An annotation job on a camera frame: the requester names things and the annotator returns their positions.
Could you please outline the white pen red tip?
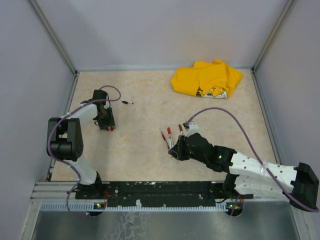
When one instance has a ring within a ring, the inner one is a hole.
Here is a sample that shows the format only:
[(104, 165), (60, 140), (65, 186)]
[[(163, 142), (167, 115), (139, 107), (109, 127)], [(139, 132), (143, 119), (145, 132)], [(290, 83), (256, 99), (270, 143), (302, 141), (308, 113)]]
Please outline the white pen red tip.
[(174, 147), (173, 136), (172, 134), (168, 134), (169, 137), (169, 148), (172, 149)]

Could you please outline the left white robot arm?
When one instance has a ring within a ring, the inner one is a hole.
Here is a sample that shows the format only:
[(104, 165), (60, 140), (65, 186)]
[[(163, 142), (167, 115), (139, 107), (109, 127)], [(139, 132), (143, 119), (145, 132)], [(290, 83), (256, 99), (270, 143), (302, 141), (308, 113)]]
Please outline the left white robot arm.
[(116, 123), (111, 101), (106, 91), (95, 89), (92, 98), (83, 101), (73, 112), (48, 121), (48, 155), (74, 170), (78, 183), (87, 186), (87, 194), (95, 199), (103, 195), (104, 186), (84, 155), (82, 127), (92, 121), (102, 131), (113, 131)]

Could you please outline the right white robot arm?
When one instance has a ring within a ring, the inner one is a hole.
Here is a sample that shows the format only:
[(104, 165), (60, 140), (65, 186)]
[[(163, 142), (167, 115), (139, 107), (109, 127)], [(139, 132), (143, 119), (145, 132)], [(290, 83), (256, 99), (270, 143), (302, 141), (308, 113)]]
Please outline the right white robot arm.
[(214, 172), (226, 173), (223, 192), (229, 198), (267, 196), (306, 212), (319, 212), (320, 181), (306, 163), (287, 166), (261, 161), (232, 148), (212, 145), (199, 133), (180, 136), (168, 154), (179, 161), (196, 160)]

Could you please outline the black capped marker pen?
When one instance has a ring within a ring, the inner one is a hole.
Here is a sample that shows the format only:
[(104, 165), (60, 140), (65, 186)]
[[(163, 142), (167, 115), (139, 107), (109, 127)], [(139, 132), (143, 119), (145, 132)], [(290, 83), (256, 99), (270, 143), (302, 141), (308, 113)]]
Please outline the black capped marker pen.
[(127, 105), (127, 104), (132, 104), (132, 105), (134, 104), (134, 102), (128, 101), (128, 100), (122, 100), (121, 102), (122, 102), (123, 104), (126, 104), (126, 105)]

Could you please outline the dark red pen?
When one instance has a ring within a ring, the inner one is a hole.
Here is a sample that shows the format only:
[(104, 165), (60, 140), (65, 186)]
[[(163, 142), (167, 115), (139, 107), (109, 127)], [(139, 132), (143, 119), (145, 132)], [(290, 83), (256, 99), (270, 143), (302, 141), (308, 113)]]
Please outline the dark red pen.
[(168, 143), (168, 141), (167, 141), (167, 139), (166, 139), (165, 133), (164, 133), (164, 131), (163, 131), (162, 129), (160, 129), (160, 134), (161, 134), (161, 136), (162, 136), (162, 139), (163, 139), (163, 141), (164, 141), (167, 149), (169, 150), (169, 149), (170, 149), (170, 146), (169, 146), (169, 143)]

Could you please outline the yellow folded t-shirt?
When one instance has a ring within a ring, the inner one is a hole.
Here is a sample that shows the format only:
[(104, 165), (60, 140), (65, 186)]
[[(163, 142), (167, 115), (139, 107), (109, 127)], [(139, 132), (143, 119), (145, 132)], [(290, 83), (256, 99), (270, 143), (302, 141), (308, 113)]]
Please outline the yellow folded t-shirt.
[(196, 61), (192, 67), (179, 67), (171, 79), (171, 85), (180, 94), (228, 99), (242, 78), (239, 70), (215, 59), (213, 62)]

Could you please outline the white pen blue markings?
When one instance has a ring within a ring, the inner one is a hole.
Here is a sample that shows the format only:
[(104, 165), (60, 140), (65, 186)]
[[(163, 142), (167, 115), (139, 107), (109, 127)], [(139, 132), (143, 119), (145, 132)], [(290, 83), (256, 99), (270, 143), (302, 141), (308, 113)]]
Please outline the white pen blue markings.
[(178, 125), (179, 131), (180, 131), (180, 135), (183, 136), (184, 132), (183, 132), (183, 127), (181, 124)]

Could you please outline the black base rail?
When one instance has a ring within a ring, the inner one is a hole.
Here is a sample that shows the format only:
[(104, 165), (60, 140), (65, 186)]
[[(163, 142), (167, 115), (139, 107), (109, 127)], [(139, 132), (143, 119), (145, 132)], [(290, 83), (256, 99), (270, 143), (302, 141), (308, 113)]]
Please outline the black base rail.
[(106, 200), (108, 207), (214, 207), (216, 200), (234, 199), (239, 193), (214, 181), (110, 181), (100, 186), (79, 185), (77, 200)]

